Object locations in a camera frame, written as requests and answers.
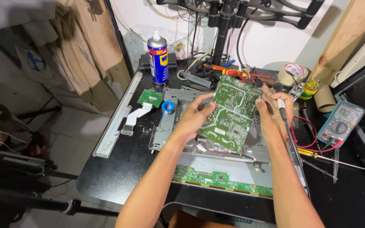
person's right hand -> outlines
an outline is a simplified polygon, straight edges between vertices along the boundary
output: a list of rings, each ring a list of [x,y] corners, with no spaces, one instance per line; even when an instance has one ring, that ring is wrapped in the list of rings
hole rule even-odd
[[[284,101],[288,126],[291,126],[294,117],[294,97],[283,92],[273,94],[266,85],[263,85],[261,90],[263,95],[256,99],[257,110],[260,113],[261,134],[266,143],[274,141],[277,137],[285,141],[287,131],[278,110],[277,99],[281,98]]]

green circuit board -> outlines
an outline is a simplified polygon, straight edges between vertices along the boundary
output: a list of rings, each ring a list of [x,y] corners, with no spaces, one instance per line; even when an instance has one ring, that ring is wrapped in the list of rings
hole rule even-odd
[[[262,91],[234,77],[222,75],[215,90],[215,110],[197,133],[240,152],[256,112],[255,101]]]
[[[198,172],[194,168],[177,165],[172,180],[204,187],[272,197],[272,188],[230,181],[229,174],[224,172]]]
[[[162,92],[156,92],[153,90],[144,90],[142,92],[142,95],[140,95],[138,99],[138,103],[143,104],[143,102],[146,102],[152,104],[154,107],[159,107],[162,99],[163,99]]]

blue and yellow label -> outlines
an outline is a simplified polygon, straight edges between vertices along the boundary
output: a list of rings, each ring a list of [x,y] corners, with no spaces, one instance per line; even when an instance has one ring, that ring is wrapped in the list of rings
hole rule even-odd
[[[158,48],[147,45],[147,49],[153,81],[158,84],[165,83],[168,80],[167,45]]]

hand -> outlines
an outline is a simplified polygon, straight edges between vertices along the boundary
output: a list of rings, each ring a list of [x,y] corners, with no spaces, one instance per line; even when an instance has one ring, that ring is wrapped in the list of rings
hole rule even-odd
[[[261,98],[256,99],[256,106],[260,112],[261,133],[264,140],[268,143],[280,135],[285,141],[287,131],[278,110],[277,99],[281,98],[284,101],[287,123],[288,126],[291,126],[292,118],[294,117],[294,97],[283,92],[273,94],[266,85],[263,85],[261,90],[263,91],[263,95]]]
[[[212,92],[197,96],[197,98],[186,107],[185,112],[182,114],[180,121],[170,137],[178,137],[180,140],[183,140],[185,144],[195,138],[197,136],[197,130],[204,124],[206,116],[211,114],[216,107],[215,102],[211,102],[205,107],[200,106],[200,103],[212,96]]]

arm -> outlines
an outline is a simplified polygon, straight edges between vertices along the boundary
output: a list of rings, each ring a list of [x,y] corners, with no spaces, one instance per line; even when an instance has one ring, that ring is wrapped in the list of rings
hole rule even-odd
[[[286,93],[273,94],[267,86],[256,100],[261,118],[261,133],[266,141],[271,159],[274,211],[277,226],[324,227],[316,210],[298,178],[286,148],[287,131],[278,111],[276,99],[286,105],[289,125],[292,122],[294,97]]]
[[[196,137],[196,131],[205,122],[205,117],[215,109],[215,103],[211,102],[198,111],[199,104],[212,95],[213,93],[200,95],[187,106],[175,130],[126,200],[115,228],[152,228],[155,225],[185,144]]]

